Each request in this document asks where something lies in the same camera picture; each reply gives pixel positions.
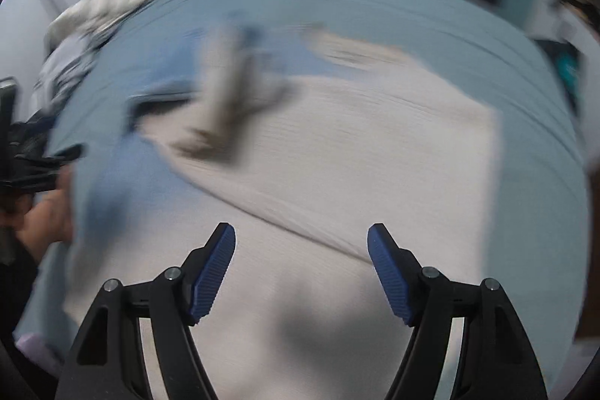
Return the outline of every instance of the blue gripper pad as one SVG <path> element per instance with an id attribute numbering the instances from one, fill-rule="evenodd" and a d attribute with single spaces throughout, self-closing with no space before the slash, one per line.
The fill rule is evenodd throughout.
<path id="1" fill-rule="evenodd" d="M 211 246 L 212 249 L 209 251 L 210 254 L 206 258 L 205 265 L 192 285 L 189 314 L 196 323 L 211 311 L 235 250 L 233 226 L 229 224 L 220 224 L 219 226 L 222 226 L 220 236 L 213 234 L 211 237 L 211 239 L 216 237 L 217 243 Z"/>
<path id="2" fill-rule="evenodd" d="M 413 253 L 399 248 L 383 224 L 374 224 L 367 234 L 367 249 L 394 315 L 413 325 L 421 312 L 421 265 Z"/>

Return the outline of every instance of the human hand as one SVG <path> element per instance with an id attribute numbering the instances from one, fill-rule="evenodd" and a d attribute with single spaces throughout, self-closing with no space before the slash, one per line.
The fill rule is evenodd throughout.
<path id="1" fill-rule="evenodd" d="M 25 214 L 22 228 L 16 229 L 17 238 L 37 262 L 41 261 L 52 243 L 73 240 L 72 175 L 70 166 L 63 166 L 56 180 L 56 189 L 47 192 L 41 202 Z"/>

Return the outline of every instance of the blue cloth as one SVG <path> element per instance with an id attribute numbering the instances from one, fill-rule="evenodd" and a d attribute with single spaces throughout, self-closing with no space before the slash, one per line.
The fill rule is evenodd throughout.
<path id="1" fill-rule="evenodd" d="M 541 361 L 564 357 L 587 262 L 586 185 L 575 131 L 539 49 L 514 26 L 463 0 L 155 0 L 103 48 L 52 136 L 51 152 L 88 145 L 75 172 L 77 239 L 100 251 L 131 216 L 143 218 L 174 192 L 200 192 L 128 133 L 129 115 L 132 104 L 149 97 L 187 97 L 202 30 L 236 10 L 265 27 L 323 22 L 342 36 L 398 45 L 498 110 L 502 174 L 486 269 L 503 282 L 518 311 L 530 307 L 525 326 Z M 269 36 L 262 43 L 277 47 L 292 75 L 323 71 L 299 43 Z M 21 327 L 43 333 L 63 350 L 73 328 L 64 318 L 56 327 L 59 305 L 52 300 L 64 291 L 65 257 L 57 246 L 44 260 Z M 556 293 L 554 308 L 522 303 L 525 289 Z"/>

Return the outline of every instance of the metal screw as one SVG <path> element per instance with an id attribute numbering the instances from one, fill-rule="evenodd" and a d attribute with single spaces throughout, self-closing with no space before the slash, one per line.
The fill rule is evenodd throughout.
<path id="1" fill-rule="evenodd" d="M 493 278 L 486 278 L 484 284 L 488 290 L 498 290 L 500 288 L 500 282 Z"/>
<path id="2" fill-rule="evenodd" d="M 111 278 L 110 280 L 106 280 L 102 288 L 104 288 L 107 292 L 112 292 L 117 286 L 121 285 L 121 282 L 116 278 Z"/>
<path id="3" fill-rule="evenodd" d="M 164 277 L 167 280 L 175 280 L 176 278 L 179 278 L 179 275 L 181 274 L 181 270 L 176 267 L 170 267 L 168 268 L 165 272 L 164 272 Z"/>
<path id="4" fill-rule="evenodd" d="M 440 271 L 433 266 L 424 266 L 421 271 L 423 275 L 427 276 L 428 278 L 437 278 L 440 276 Z"/>

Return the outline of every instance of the clothing pile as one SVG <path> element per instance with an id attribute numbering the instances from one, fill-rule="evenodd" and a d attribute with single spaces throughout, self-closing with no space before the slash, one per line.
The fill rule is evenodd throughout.
<path id="1" fill-rule="evenodd" d="M 151 0 L 80 0 L 49 26 L 49 53 L 31 97 L 31 116 L 57 115 L 94 67 L 98 50 L 132 13 Z"/>

